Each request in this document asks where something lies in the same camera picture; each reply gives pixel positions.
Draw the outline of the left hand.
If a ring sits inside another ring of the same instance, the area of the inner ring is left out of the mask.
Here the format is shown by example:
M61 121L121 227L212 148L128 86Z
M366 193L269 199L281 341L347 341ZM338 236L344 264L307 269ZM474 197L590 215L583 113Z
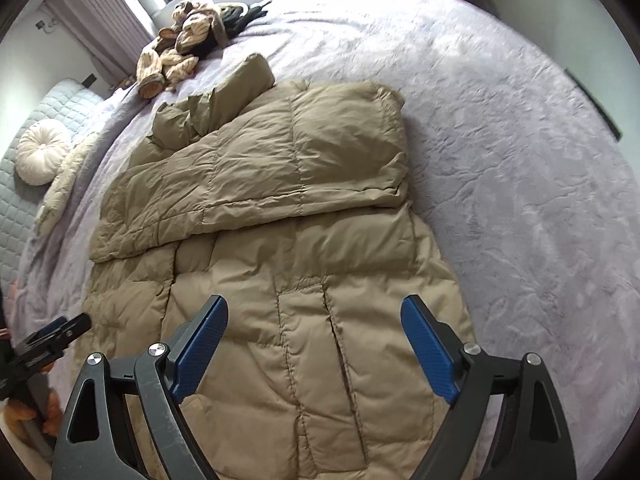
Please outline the left hand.
M23 426L23 422L35 419L36 411L30 408L20 400L10 399L6 402L3 409L3 418L17 439L26 442L28 434ZM58 393L51 389L47 400L46 414L44 415L44 423L42 432L50 437L56 437L60 431L63 420L63 412L61 410L60 398Z

